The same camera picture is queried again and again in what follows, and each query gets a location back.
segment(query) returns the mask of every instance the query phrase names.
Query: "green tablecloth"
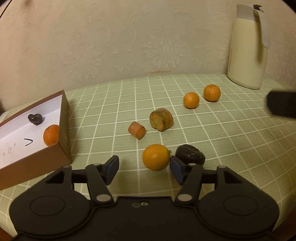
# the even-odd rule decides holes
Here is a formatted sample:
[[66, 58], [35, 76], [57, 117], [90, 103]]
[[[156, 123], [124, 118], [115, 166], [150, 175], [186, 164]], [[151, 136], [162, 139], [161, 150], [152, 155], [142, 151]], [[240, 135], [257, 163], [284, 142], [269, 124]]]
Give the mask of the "green tablecloth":
[[[222, 91], [215, 103], [203, 97], [204, 87], [213, 83]], [[265, 79], [261, 89], [250, 90], [222, 74], [181, 74], [132, 78], [67, 91], [73, 169], [104, 163], [118, 155], [120, 168], [109, 186], [114, 196], [176, 196], [180, 186], [169, 168], [148, 170], [141, 155], [150, 144], [163, 144], [174, 154], [179, 145], [189, 143], [205, 154], [204, 168], [226, 165], [271, 195], [281, 210], [278, 225], [294, 203], [296, 122], [271, 116], [264, 100], [271, 89], [283, 88], [271, 79]], [[183, 106], [187, 92], [200, 96], [194, 110]], [[7, 117], [24, 107], [11, 110]], [[149, 123], [149, 114], [160, 107], [172, 113], [175, 123], [164, 132]], [[141, 140], [128, 133], [133, 121], [147, 130]], [[12, 235], [16, 232], [8, 213], [11, 201], [43, 177], [0, 191], [0, 226]], [[213, 188], [204, 184], [200, 196]], [[86, 185], [76, 184], [75, 190], [89, 198]]]

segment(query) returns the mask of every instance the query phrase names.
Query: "cardboard box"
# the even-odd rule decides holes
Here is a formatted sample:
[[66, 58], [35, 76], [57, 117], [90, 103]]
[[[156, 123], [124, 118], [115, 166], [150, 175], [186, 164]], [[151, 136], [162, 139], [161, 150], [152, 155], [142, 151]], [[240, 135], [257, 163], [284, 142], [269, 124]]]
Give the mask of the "cardboard box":
[[[29, 114], [37, 113], [43, 116], [38, 126], [28, 120]], [[62, 90], [0, 123], [0, 190], [72, 163], [68, 116], [69, 103]], [[47, 147], [43, 132], [53, 124], [59, 125], [59, 141]]]

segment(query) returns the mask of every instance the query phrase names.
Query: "wallpaper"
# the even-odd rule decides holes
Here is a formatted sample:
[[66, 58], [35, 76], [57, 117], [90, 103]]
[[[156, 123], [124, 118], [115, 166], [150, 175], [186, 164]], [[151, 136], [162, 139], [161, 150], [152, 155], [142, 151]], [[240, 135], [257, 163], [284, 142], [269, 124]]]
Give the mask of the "wallpaper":
[[266, 77], [294, 86], [296, 16], [281, 0], [13, 0], [0, 19], [0, 101], [8, 110], [99, 82], [227, 73], [237, 3], [263, 6]]

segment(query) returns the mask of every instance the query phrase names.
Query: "white thermos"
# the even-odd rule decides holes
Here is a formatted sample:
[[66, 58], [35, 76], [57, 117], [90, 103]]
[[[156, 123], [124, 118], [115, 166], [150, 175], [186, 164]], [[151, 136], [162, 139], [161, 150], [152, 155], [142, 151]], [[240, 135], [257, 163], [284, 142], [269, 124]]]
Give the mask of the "white thermos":
[[270, 36], [261, 5], [237, 4], [228, 77], [250, 89], [259, 89], [265, 73]]

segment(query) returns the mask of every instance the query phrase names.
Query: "carrot piece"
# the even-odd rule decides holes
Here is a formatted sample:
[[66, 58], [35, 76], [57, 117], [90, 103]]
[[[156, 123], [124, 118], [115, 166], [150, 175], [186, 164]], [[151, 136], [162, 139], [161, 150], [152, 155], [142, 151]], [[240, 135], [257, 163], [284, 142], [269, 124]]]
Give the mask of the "carrot piece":
[[164, 131], [174, 125], [172, 114], [165, 108], [152, 111], [149, 119], [151, 126], [159, 131]]
[[146, 130], [144, 126], [134, 121], [132, 124], [130, 124], [128, 132], [138, 140], [141, 140], [144, 137]]

